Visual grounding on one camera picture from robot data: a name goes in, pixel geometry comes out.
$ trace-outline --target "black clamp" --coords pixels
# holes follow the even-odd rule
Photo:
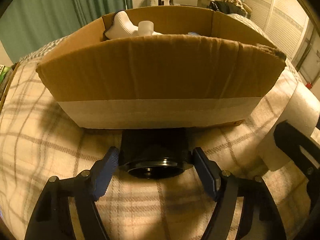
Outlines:
[[[274,138],[309,179],[307,192],[311,199],[310,216],[295,240],[314,239],[320,226],[320,149],[288,122],[277,125]],[[73,196],[86,240],[109,239],[95,206],[103,196],[118,165],[119,151],[111,147],[102,160],[75,178],[59,180],[52,176],[45,185],[31,215],[25,240],[75,240],[70,218],[68,196]],[[242,213],[236,240],[285,240],[286,235],[276,204],[261,177],[253,180],[235,177],[210,161],[201,148],[192,152],[192,162],[206,193],[217,202],[201,240],[226,240],[237,197],[243,197]]]

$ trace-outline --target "bed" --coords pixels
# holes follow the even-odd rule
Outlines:
[[[250,20],[230,15],[265,36]],[[121,131],[78,127],[60,108],[35,72],[37,63],[59,39],[20,60],[0,114],[0,209],[17,240],[24,239],[33,208],[48,178],[70,178],[120,147]],[[260,175],[279,209],[288,239],[308,216],[307,179],[293,163],[268,171],[256,146],[293,94],[300,77],[289,60],[272,90],[251,116],[236,127],[188,129],[190,148],[202,147],[209,159],[242,178]],[[312,137],[320,142],[319,130]],[[70,213],[77,239],[83,239],[72,198]],[[200,239],[215,203],[204,192],[194,168],[159,181],[137,179],[117,170],[96,203],[111,239]],[[228,239],[234,239],[241,214],[238,198]]]

